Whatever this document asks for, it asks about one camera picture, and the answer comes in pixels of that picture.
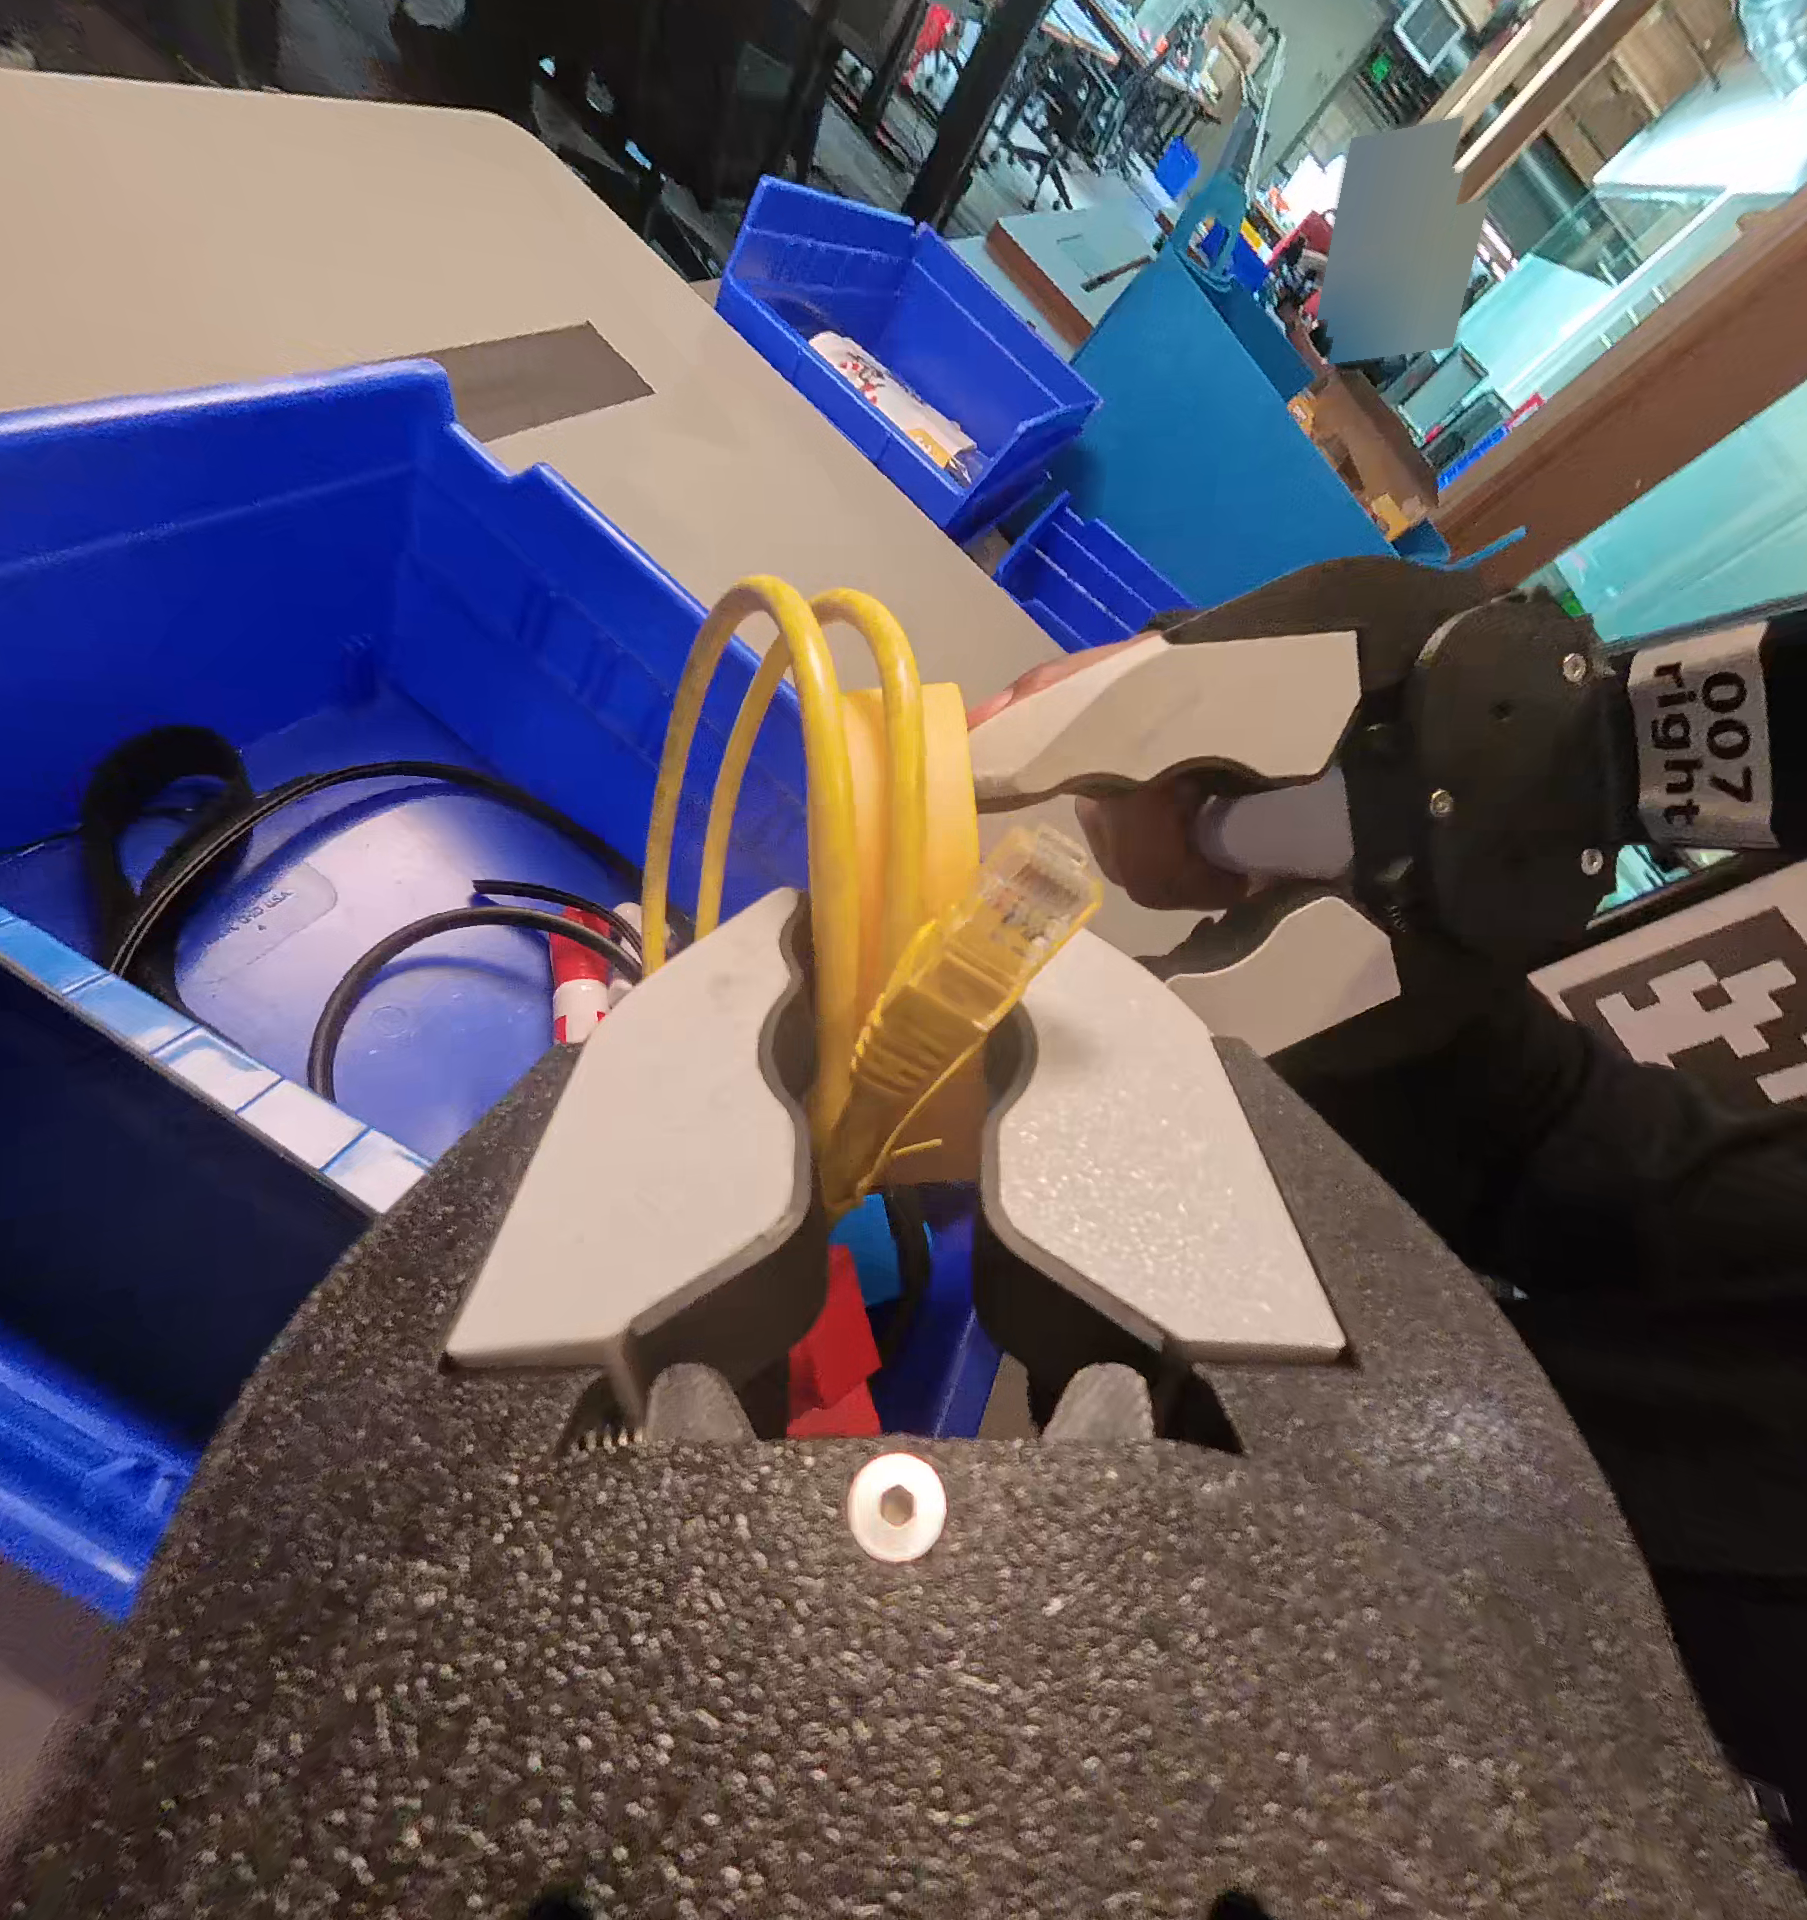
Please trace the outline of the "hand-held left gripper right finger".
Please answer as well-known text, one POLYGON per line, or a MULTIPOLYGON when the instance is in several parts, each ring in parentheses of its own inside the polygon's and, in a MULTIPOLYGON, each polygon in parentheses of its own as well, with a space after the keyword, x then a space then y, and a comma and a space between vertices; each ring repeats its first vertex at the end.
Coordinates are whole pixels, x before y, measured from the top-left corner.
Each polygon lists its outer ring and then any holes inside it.
POLYGON ((1226 1060, 1152 972, 1072 932, 986 1040, 976 1309, 1029 1381, 1334 1365, 1349 1334, 1226 1060))

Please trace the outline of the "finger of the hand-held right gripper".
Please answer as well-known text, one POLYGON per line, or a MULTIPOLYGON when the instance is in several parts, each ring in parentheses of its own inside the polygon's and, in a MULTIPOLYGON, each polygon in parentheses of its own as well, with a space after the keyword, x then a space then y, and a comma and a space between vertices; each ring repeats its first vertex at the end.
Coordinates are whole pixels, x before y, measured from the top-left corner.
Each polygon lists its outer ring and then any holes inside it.
POLYGON ((1084 652, 1066 676, 1020 689, 969 732, 980 812, 1056 796, 1105 800, 1182 774, 1254 792, 1328 769, 1363 697, 1351 629, 1173 640, 1084 652))
POLYGON ((1217 1040, 1241 1040, 1262 1057, 1403 993, 1389 932, 1324 880, 1254 891, 1148 956, 1145 968, 1217 1040))

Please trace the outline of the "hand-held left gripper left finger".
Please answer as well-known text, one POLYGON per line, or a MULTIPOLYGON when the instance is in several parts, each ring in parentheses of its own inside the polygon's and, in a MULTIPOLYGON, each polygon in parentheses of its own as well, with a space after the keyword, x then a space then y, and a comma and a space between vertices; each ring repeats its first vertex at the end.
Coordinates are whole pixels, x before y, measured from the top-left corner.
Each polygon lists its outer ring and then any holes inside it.
POLYGON ((625 1417, 698 1362, 751 1395, 817 1320, 828 1226, 810 898, 769 891, 581 1045, 446 1341, 461 1371, 595 1368, 625 1417))

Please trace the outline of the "yellow masking tape roll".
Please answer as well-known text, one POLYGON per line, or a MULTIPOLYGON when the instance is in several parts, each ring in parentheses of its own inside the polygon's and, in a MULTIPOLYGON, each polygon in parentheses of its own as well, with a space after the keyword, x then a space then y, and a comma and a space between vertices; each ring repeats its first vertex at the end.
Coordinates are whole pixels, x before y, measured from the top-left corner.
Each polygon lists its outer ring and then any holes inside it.
MULTIPOLYGON (((890 980, 895 955, 890 928, 890 743, 884 732, 884 694, 843 694, 844 743, 857 803, 857 857, 862 888, 859 993, 872 1000, 890 980)), ((923 912, 935 920, 957 904, 980 866, 980 829, 969 765, 969 719, 963 688, 955 680, 923 685, 923 723, 927 743, 927 842, 923 912)))

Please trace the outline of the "large blue storage bin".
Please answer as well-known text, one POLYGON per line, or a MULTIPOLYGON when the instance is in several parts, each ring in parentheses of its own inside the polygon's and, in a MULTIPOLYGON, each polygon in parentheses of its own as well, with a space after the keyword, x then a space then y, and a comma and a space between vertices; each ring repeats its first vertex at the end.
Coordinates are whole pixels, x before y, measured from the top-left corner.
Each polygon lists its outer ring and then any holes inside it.
POLYGON ((0 418, 0 1558, 121 1620, 308 1292, 644 895, 705 609, 431 368, 0 418))

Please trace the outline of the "person's right hand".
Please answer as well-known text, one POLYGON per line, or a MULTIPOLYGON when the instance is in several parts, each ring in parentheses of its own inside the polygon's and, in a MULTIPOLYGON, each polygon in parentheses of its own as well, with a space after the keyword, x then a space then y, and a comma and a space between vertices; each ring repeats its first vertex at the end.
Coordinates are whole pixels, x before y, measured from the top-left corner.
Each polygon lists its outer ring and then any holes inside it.
MULTIPOLYGON (((969 728, 979 728, 1000 710, 1037 697, 1044 688, 1062 685, 1071 676, 1084 673, 1105 657, 1118 657, 1121 652, 1131 652, 1148 640, 1151 635, 1137 635, 1044 661, 976 703, 966 710, 966 723, 969 728)), ((1077 796, 1077 817, 1105 880, 1127 891, 1137 906, 1226 912, 1231 906, 1266 891, 1271 880, 1214 869, 1195 846, 1195 823, 1207 800, 1210 787, 1203 780, 1169 777, 1151 787, 1127 787, 1105 800, 1077 796)))

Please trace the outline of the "shallow blue bin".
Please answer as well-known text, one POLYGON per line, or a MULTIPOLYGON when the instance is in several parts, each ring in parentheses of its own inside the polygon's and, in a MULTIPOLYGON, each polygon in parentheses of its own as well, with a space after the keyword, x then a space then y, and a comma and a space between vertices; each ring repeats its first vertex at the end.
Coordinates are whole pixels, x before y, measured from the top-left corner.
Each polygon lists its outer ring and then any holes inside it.
POLYGON ((1182 618, 1192 600, 1103 518, 1062 491, 997 563, 992 581, 1062 645, 1089 652, 1182 618))

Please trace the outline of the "red and white marker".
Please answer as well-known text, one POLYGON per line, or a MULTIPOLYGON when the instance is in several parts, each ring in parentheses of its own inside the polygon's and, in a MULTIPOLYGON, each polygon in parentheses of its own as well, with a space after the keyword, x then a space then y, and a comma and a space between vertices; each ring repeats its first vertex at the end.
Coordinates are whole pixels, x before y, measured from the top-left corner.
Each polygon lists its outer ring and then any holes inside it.
POLYGON ((551 935, 554 1042, 581 1045, 644 975, 641 906, 634 900, 603 906, 576 895, 551 895, 551 900, 569 925, 600 932, 625 955, 625 959, 612 959, 607 952, 586 943, 551 935))

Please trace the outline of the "hollow red plastic block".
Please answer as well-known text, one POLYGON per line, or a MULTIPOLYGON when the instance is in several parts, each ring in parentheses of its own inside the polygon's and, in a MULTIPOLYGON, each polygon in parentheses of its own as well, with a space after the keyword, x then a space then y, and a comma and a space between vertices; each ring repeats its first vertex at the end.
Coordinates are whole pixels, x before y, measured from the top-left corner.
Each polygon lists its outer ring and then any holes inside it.
POLYGON ((789 1353, 789 1438, 881 1438, 872 1381, 884 1368, 857 1261, 828 1248, 828 1294, 817 1320, 789 1353))

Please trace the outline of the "blue divider panel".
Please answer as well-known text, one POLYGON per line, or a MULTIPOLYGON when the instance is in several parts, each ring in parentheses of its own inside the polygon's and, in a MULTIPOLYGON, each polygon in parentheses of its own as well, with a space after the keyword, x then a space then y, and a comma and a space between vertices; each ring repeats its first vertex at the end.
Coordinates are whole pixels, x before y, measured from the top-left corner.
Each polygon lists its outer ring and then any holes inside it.
POLYGON ((1072 356, 1099 396, 1053 472, 1072 510, 1105 522, 1188 608, 1324 560, 1453 563, 1434 531, 1388 540, 1296 421, 1314 380, 1231 276, 1241 214, 1234 177, 1201 184, 1072 356))

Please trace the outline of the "cardboard box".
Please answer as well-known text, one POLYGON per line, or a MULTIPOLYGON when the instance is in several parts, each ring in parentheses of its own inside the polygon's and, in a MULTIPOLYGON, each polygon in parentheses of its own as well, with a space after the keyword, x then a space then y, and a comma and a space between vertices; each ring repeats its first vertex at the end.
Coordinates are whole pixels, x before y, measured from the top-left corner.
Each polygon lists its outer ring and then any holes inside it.
POLYGON ((1388 540, 1429 522, 1437 473, 1414 429, 1363 374, 1328 368, 1286 408, 1388 540))

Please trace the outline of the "wooden beam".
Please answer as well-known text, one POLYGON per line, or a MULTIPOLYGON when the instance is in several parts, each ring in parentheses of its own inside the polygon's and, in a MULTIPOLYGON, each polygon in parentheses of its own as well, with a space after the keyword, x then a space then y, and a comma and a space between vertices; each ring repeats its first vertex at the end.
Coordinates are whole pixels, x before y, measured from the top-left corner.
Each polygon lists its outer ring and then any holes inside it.
POLYGON ((1445 488, 1434 526, 1518 587, 1805 380, 1807 184, 1445 488))

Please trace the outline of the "white printed packet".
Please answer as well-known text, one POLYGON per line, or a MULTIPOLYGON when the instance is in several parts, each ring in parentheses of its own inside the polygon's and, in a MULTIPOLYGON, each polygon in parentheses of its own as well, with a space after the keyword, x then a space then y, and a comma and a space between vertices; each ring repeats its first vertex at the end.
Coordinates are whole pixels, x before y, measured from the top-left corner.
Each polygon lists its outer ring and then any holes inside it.
POLYGON ((810 350, 847 380, 932 466, 960 482, 980 478, 986 455, 969 429, 915 395, 881 356, 834 329, 815 331, 810 350))

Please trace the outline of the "small blue bin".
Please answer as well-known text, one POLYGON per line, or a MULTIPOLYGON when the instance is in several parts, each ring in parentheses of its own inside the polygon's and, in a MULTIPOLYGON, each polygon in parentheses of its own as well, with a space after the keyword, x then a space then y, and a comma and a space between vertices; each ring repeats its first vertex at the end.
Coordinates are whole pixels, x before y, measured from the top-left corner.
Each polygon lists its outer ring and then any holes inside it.
POLYGON ((783 177, 757 186, 715 310, 960 546, 1032 503, 1103 402, 937 229, 783 177), (969 439, 957 466, 937 466, 817 334, 952 421, 969 439))

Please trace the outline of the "black pole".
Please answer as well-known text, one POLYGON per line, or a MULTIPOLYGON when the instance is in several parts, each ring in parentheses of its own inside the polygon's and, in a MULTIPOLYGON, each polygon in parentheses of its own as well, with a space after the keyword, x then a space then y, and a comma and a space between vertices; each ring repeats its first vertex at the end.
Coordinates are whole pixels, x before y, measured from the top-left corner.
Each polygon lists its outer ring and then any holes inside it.
POLYGON ((943 230, 976 174, 992 116, 1053 2, 992 2, 966 55, 940 135, 902 203, 914 226, 943 230))

